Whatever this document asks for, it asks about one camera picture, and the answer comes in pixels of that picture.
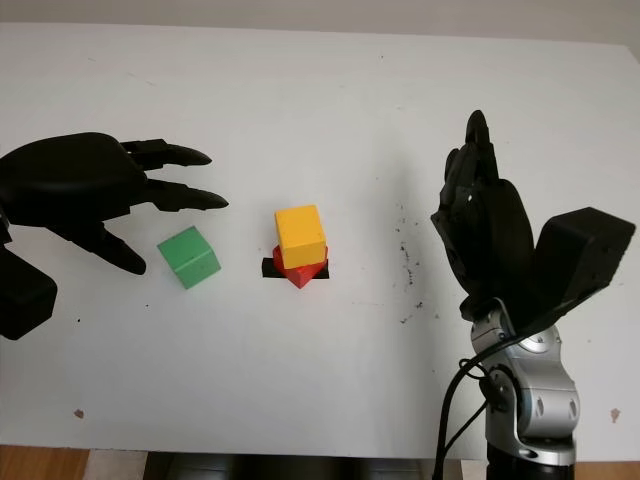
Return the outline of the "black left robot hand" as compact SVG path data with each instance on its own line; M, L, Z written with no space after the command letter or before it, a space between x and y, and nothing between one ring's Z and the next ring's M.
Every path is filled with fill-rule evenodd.
M20 226L46 228L135 275L146 263L105 227L135 205L158 210L227 207L222 196L184 184L151 179L166 165L204 166L204 153L163 139L120 142L98 132L34 141L1 159L1 211Z

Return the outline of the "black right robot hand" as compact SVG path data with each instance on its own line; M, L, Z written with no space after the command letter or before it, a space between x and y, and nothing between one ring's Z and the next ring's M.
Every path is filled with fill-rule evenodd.
M473 320L494 298L513 306L530 292L531 225L517 189L499 176L480 110L468 119L463 146L447 157L431 221L467 294L460 305L464 319Z

